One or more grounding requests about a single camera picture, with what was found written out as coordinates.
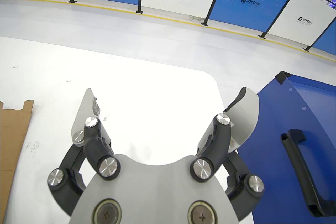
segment white floor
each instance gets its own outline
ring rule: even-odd
[[[242,35],[104,9],[0,0],[0,36],[205,71],[217,81],[225,106],[241,87],[257,93],[281,70],[336,85],[336,63],[305,52]]]

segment black linkage arm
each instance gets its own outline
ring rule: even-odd
[[[262,180],[250,173],[249,169],[236,153],[229,153],[223,162],[229,176],[225,191],[239,221],[242,221],[258,205],[264,194]]]

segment black handle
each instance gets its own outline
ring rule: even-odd
[[[336,216],[336,201],[324,200],[318,193],[312,175],[299,149],[306,141],[300,129],[290,129],[281,135],[281,141],[296,172],[307,208],[314,217]]]

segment black tape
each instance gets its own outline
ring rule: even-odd
[[[236,103],[238,103],[241,99],[244,98],[245,94],[246,94],[246,87],[243,87],[242,89],[240,89],[238,96],[234,99],[234,101],[231,104],[229,104],[229,106],[223,112],[229,111]]]
[[[276,76],[275,76],[275,79],[276,79],[276,81],[279,83],[279,84],[283,84],[283,82],[285,81],[285,79],[286,78],[289,78],[290,76],[291,76],[292,74],[290,74],[290,73],[287,73],[287,72],[285,72],[285,71],[281,71],[281,72],[279,72],[279,74],[277,74]]]

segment silver screw cap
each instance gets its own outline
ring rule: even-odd
[[[211,176],[211,167],[204,159],[199,158],[193,163],[193,171],[197,177],[205,180]]]
[[[117,160],[113,157],[109,157],[101,162],[101,166],[99,167],[99,173],[103,177],[110,177],[115,173],[115,171],[117,171],[117,168]]]
[[[61,183],[63,180],[63,171],[61,169],[53,170],[48,176],[48,184],[50,186],[55,186]]]
[[[230,124],[230,118],[223,113],[220,113],[216,116],[217,121],[223,125],[229,125]]]
[[[264,190],[263,180],[258,176],[251,176],[248,180],[250,188],[255,192],[262,192]]]
[[[85,127],[92,128],[92,127],[96,126],[97,123],[98,123],[98,118],[94,117],[94,116],[91,116],[91,117],[88,117],[85,120]]]
[[[84,131],[83,130],[75,132],[74,135],[72,136],[72,141],[74,143],[80,143],[83,140],[84,140]]]

